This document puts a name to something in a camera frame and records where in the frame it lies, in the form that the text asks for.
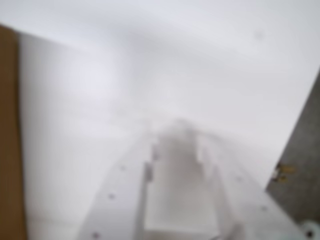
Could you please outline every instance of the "brown wood panel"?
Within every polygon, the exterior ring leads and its hole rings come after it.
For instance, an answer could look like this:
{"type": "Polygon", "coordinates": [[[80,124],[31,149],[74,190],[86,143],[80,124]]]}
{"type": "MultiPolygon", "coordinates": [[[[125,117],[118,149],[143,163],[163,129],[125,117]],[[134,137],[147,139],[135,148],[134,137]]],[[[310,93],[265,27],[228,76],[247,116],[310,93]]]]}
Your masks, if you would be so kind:
{"type": "Polygon", "coordinates": [[[18,36],[0,26],[0,240],[27,239],[18,112],[18,36]]]}

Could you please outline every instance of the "hole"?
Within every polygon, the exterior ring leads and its hole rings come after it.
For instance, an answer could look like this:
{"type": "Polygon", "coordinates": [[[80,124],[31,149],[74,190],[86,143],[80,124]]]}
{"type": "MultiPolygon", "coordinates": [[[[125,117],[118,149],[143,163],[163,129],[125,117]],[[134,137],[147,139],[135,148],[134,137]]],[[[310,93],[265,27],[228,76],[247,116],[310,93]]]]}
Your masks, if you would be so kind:
{"type": "Polygon", "coordinates": [[[261,206],[261,210],[264,211],[264,212],[267,212],[268,211],[268,207],[265,206],[265,205],[262,205],[261,206]]]}
{"type": "Polygon", "coordinates": [[[237,182],[241,183],[243,181],[243,178],[241,176],[236,176],[235,179],[237,182]]]}
{"type": "Polygon", "coordinates": [[[305,233],[305,235],[308,239],[312,239],[314,237],[314,232],[309,230],[305,233]]]}
{"type": "Polygon", "coordinates": [[[95,231],[94,233],[92,233],[92,238],[93,239],[99,239],[100,238],[100,234],[95,231]]]}
{"type": "Polygon", "coordinates": [[[109,194],[108,194],[108,198],[111,199],[111,200],[113,200],[113,199],[116,198],[116,195],[115,195],[114,193],[109,193],[109,194]]]}

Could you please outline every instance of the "white surface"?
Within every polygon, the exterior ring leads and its hole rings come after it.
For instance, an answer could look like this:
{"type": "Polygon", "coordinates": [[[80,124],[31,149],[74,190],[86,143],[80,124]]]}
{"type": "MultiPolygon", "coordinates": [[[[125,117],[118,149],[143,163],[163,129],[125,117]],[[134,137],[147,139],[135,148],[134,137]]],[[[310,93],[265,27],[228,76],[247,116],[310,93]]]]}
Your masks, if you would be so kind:
{"type": "Polygon", "coordinates": [[[212,235],[203,232],[148,230],[144,237],[146,240],[208,240],[212,235]]]}
{"type": "Polygon", "coordinates": [[[153,231],[219,234],[205,186],[192,129],[184,122],[157,134],[153,179],[148,185],[145,228],[153,231]]]}
{"type": "Polygon", "coordinates": [[[266,186],[317,75],[319,5],[0,1],[0,23],[65,45],[21,40],[28,219],[80,224],[109,159],[163,116],[224,138],[266,186]]]}
{"type": "Polygon", "coordinates": [[[152,137],[145,134],[110,169],[77,240],[142,240],[152,137]]]}
{"type": "Polygon", "coordinates": [[[198,156],[221,239],[305,240],[301,229],[214,135],[196,136],[198,156]]]}

